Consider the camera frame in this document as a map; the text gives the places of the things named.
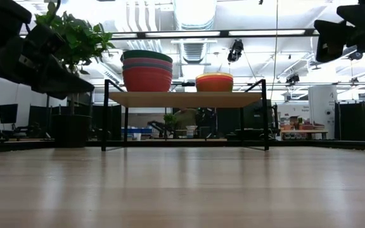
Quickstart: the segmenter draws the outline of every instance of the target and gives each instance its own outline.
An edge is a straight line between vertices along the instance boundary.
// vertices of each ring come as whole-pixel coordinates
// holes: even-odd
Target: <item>ceiling duct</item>
[[[174,0],[174,19],[178,30],[212,30],[216,0]],[[182,57],[187,63],[200,63],[208,49],[207,43],[181,44]]]

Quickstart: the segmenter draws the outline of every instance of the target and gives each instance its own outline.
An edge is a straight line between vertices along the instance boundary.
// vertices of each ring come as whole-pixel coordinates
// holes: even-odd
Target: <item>green bowl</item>
[[[154,58],[172,63],[172,58],[168,57],[167,55],[146,50],[124,51],[124,54],[122,55],[122,57],[120,57],[120,60],[124,61],[125,59],[128,58]]]

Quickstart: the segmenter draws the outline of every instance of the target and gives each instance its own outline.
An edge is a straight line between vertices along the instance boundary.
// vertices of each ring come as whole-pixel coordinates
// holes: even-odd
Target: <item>computer monitor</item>
[[[0,124],[16,123],[18,114],[18,104],[0,105]]]

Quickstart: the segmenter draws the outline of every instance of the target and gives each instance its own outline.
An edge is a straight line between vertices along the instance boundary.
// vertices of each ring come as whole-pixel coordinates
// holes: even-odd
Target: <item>ceiling light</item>
[[[302,35],[305,30],[251,30],[251,31],[230,31],[230,36],[238,35]]]
[[[219,31],[196,31],[196,32],[149,32],[147,37],[217,37]]]
[[[137,38],[138,35],[136,33],[130,32],[121,32],[112,34],[112,38]]]
[[[171,44],[210,44],[217,43],[217,40],[178,40],[171,41]]]

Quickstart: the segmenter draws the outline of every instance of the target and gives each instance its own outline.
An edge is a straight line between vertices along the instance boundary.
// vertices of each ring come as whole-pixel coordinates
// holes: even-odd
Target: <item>ceiling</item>
[[[47,0],[15,0],[33,13],[46,13]],[[192,18],[200,15],[205,8],[199,0],[184,0],[186,12]],[[314,20],[339,22],[336,7],[345,4],[357,4],[357,0],[278,0],[278,20],[275,0],[217,0],[214,17],[214,30],[254,30],[254,29],[307,29],[313,28]],[[73,13],[75,17],[91,23],[101,22],[106,32],[137,32],[160,30],[176,30],[174,7],[172,0],[116,0],[100,2],[96,0],[63,0],[59,14],[63,11]],[[179,44],[171,44],[170,39],[157,41],[162,52],[174,60],[173,74],[175,81],[193,80],[203,72],[230,72],[235,83],[252,83],[265,78],[274,82],[274,92],[267,93],[273,100],[284,100],[283,93],[289,88],[280,86],[286,76],[298,73],[300,82],[348,82],[352,76],[360,76],[359,82],[365,82],[365,54],[361,60],[350,61],[339,59],[319,65],[318,70],[311,66],[314,61],[317,37],[275,37],[244,38],[244,54],[234,63],[228,64],[227,54],[234,42],[231,38],[210,39],[207,53],[201,62],[203,65],[178,65],[181,60]],[[142,41],[141,47],[151,49],[156,41]],[[116,49],[111,50],[111,57],[106,56],[105,63],[88,67],[90,75],[83,79],[96,85],[103,85],[103,80],[110,77],[122,83],[122,64],[119,61],[123,50],[134,49],[139,41],[113,41]],[[238,85],[234,90],[245,90],[247,86]],[[342,97],[355,97],[359,93],[365,95],[365,87],[351,89],[351,86],[338,87]],[[299,94],[307,93],[307,87],[297,87]],[[96,93],[102,90],[97,87]]]

